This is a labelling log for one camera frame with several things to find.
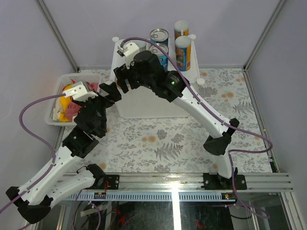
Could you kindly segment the white plastic laundry basket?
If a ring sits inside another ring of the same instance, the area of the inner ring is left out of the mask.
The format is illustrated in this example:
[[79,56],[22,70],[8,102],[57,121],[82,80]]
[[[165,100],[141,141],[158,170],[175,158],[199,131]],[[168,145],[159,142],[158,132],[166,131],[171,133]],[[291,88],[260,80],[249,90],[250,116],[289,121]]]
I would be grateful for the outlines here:
[[[56,83],[54,94],[61,94],[63,88],[68,84],[72,84],[72,81],[86,81],[88,83],[102,83],[102,77],[98,73],[71,73],[62,75]],[[45,115],[45,123],[53,126],[61,127],[73,127],[76,124],[74,122],[60,122],[53,120],[53,109],[56,107],[57,98],[50,99],[48,102],[48,108]]]

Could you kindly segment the yellow cloth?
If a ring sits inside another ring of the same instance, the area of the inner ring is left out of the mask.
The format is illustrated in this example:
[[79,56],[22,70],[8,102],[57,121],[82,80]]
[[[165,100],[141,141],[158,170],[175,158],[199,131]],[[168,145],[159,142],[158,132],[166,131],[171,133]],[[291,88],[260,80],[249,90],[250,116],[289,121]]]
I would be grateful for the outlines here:
[[71,97],[65,97],[65,96],[59,97],[58,101],[57,101],[57,103],[61,103],[63,110],[64,110],[64,113],[65,113],[68,105],[70,104],[70,102],[72,102],[72,98]]

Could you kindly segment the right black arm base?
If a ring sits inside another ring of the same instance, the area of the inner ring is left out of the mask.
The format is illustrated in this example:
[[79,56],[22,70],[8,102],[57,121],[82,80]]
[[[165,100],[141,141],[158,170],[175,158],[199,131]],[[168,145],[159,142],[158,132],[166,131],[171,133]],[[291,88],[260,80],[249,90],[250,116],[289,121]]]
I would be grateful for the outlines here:
[[[234,171],[234,183],[236,190],[247,190],[246,179],[243,174],[238,174],[238,169]],[[206,190],[233,190],[232,177],[226,179],[219,174],[204,173],[203,185],[201,188]]]

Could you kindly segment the white patterned cloth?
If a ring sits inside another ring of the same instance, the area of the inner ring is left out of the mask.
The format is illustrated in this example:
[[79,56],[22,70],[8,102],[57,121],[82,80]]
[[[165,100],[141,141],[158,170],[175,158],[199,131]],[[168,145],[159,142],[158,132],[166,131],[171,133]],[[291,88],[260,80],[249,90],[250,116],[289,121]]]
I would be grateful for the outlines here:
[[56,103],[53,108],[52,119],[57,122],[64,122],[64,110],[61,103]]

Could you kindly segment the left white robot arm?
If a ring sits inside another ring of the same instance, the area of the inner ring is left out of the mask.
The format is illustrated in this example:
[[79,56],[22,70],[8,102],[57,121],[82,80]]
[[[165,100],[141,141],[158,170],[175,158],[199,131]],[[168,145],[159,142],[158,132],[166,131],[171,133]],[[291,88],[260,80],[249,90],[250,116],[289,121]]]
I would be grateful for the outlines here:
[[107,176],[97,164],[89,164],[84,170],[58,184],[58,180],[73,165],[84,159],[106,135],[106,109],[121,100],[116,83],[99,85],[107,92],[101,96],[89,90],[86,82],[80,81],[63,91],[63,96],[72,97],[81,106],[74,119],[76,126],[62,141],[52,159],[28,182],[6,191],[11,203],[17,206],[20,215],[30,224],[44,219],[51,209],[68,196],[83,189],[117,189],[114,183],[118,176]]

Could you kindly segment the white plastic storage cabinet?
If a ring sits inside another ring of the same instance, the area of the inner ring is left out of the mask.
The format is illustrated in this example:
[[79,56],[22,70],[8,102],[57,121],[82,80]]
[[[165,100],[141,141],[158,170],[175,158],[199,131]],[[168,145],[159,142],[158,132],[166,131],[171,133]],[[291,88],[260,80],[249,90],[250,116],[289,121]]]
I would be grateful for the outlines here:
[[[197,61],[196,49],[194,40],[196,39],[195,34],[189,35],[191,38],[191,66],[190,70],[182,72],[184,77],[190,82],[191,86],[198,91],[200,86],[204,86],[205,80],[200,80],[200,71]],[[115,42],[113,60],[111,66],[110,79],[107,84],[117,82],[114,74],[114,68],[120,67],[125,64],[125,58],[120,57],[117,53],[118,46],[123,41],[118,37],[113,37]],[[176,60],[175,55],[175,41],[173,38],[169,38],[168,41],[169,56],[172,60]],[[127,84],[129,91],[123,93],[121,88],[118,86],[118,90],[122,95],[122,100],[115,103],[118,110],[119,116],[124,119],[135,119],[135,118],[179,118],[188,117],[189,113],[185,112],[182,108],[168,102],[166,99],[159,98],[151,90],[145,87],[139,87],[136,90],[130,90],[129,84]]]

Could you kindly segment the blue can pull-tab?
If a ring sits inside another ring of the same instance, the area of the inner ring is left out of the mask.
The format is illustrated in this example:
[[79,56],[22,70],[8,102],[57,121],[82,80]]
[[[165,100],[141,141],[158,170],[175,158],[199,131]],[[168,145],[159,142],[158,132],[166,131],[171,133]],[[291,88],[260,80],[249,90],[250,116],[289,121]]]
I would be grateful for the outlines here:
[[166,44],[163,43],[156,43],[156,45],[159,47],[157,48],[154,45],[149,46],[149,51],[151,51],[153,54],[157,55],[160,64],[164,67],[164,70],[168,70],[168,58],[167,56],[162,52],[162,50],[168,54],[169,49]]
[[150,32],[150,40],[154,43],[161,43],[168,46],[169,33],[166,29],[157,28]]

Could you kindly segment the pink cloth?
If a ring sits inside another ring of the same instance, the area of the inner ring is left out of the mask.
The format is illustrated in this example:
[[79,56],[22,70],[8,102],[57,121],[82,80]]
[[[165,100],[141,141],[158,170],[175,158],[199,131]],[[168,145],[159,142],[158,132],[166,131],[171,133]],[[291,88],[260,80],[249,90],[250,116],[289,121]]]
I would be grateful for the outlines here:
[[[98,89],[98,82],[89,83],[87,82],[87,85],[89,86],[89,89],[91,91],[97,91]],[[81,106],[74,102],[70,102],[68,105],[66,111],[65,111],[65,118],[68,119],[69,122],[72,122],[73,119],[78,115],[79,110],[81,109]]]

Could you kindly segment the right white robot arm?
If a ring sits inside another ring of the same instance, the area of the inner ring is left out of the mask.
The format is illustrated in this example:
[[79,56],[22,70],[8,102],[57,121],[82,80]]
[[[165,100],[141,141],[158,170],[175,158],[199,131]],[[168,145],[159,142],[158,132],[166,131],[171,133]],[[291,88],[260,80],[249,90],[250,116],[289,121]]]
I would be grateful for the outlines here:
[[150,51],[128,56],[120,51],[117,54],[130,62],[130,66],[123,63],[114,68],[117,84],[123,93],[147,88],[157,97],[188,112],[209,133],[203,147],[214,156],[218,165],[219,185],[224,189],[235,185],[235,169],[227,151],[239,121],[224,117],[207,105],[180,72],[165,70],[157,55]]

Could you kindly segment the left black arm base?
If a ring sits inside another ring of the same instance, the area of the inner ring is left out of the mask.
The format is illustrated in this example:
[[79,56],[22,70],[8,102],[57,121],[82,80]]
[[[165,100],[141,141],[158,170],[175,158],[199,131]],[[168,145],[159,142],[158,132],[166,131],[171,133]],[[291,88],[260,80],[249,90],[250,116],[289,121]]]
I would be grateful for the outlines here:
[[106,174],[97,164],[89,164],[77,170],[80,181],[88,181],[84,189],[118,190],[119,175]]

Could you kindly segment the aluminium front rail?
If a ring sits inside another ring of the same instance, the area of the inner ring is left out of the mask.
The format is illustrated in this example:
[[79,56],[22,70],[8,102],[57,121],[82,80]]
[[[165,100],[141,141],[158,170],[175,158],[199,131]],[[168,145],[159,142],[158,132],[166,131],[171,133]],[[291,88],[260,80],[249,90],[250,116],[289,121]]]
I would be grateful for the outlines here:
[[80,201],[204,201],[234,203],[237,196],[250,199],[255,194],[291,193],[294,188],[286,173],[243,173],[247,190],[206,190],[203,173],[120,173],[118,190],[84,189],[88,181],[67,175],[47,195],[55,205],[64,200]]

